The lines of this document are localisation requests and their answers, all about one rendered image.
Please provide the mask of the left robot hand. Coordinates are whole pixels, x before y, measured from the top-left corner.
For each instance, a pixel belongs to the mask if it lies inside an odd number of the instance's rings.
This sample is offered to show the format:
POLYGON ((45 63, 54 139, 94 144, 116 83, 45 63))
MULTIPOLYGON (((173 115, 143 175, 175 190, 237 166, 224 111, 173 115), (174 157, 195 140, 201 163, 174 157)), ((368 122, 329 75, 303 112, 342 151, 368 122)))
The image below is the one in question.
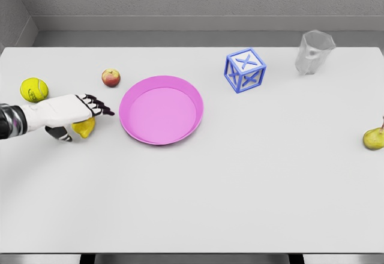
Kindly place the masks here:
POLYGON ((111 111, 102 101, 89 94, 64 95, 45 100, 40 104, 46 114, 44 117, 45 131, 57 140, 71 142, 66 126, 82 122, 99 115, 113 116, 111 111))

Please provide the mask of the yellow lemon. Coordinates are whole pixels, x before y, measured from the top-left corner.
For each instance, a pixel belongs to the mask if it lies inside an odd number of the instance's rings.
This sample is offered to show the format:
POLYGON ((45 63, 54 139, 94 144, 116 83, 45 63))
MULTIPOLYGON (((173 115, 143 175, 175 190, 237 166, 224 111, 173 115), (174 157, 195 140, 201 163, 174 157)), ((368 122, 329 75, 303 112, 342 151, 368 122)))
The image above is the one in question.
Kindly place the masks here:
POLYGON ((71 128, 75 133, 77 133, 81 138, 86 139, 92 133, 95 128, 95 118, 91 117, 82 122, 72 123, 71 128))

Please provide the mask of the pink plate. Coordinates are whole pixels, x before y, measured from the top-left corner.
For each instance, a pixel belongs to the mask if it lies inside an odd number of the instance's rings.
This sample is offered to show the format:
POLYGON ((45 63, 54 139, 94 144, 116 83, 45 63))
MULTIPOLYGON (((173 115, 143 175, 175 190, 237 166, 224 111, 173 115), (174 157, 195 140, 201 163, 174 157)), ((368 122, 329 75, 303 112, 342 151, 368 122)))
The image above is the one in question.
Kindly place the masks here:
POLYGON ((199 91, 175 76, 154 76, 134 84, 123 96, 119 120, 134 139, 151 145, 178 142, 199 126, 204 103, 199 91))

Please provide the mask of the yellow tennis ball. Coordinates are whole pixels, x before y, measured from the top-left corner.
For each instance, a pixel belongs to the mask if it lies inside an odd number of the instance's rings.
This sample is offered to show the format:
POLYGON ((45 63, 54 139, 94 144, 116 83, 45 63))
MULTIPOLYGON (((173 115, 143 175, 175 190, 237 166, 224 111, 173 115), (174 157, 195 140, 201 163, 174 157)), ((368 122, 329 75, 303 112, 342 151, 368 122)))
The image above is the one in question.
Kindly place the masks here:
POLYGON ((37 103, 47 98, 49 89, 44 81, 32 77, 21 83, 20 94, 26 101, 37 103))

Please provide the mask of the red apple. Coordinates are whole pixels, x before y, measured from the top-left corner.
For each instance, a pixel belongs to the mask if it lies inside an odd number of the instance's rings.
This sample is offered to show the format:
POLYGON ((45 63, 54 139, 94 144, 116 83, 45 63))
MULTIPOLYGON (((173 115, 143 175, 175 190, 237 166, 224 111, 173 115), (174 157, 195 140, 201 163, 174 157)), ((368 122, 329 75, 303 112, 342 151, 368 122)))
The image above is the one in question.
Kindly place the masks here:
POLYGON ((108 68, 102 72, 101 79, 106 86, 114 88, 120 83, 121 75, 118 70, 108 68))

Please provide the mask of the blue white letter block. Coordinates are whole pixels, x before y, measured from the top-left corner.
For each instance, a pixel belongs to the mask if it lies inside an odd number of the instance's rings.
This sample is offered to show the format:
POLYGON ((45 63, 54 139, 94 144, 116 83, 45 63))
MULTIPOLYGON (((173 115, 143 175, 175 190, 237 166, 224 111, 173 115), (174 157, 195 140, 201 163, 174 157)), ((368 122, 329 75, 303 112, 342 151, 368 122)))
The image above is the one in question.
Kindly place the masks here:
POLYGON ((238 94, 262 84, 266 64, 252 48, 246 48, 226 56, 224 76, 238 94))

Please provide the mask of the clear glass cup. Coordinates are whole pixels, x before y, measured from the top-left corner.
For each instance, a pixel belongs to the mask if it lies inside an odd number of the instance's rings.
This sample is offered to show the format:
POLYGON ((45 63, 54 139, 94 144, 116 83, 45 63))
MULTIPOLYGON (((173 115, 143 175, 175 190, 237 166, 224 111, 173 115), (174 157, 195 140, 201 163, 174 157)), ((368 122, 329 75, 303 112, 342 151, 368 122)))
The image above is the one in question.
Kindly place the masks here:
POLYGON ((331 35, 318 30, 303 34, 295 67, 302 76, 315 74, 336 48, 331 35))

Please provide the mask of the green pear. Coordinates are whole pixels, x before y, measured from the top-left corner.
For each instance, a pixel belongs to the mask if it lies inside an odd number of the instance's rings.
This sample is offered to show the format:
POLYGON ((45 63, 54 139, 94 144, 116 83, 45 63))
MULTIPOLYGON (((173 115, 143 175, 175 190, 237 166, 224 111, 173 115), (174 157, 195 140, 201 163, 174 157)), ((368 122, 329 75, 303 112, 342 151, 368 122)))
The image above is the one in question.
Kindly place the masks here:
POLYGON ((366 131, 362 140, 367 149, 380 150, 384 148, 384 117, 383 124, 378 128, 366 131))

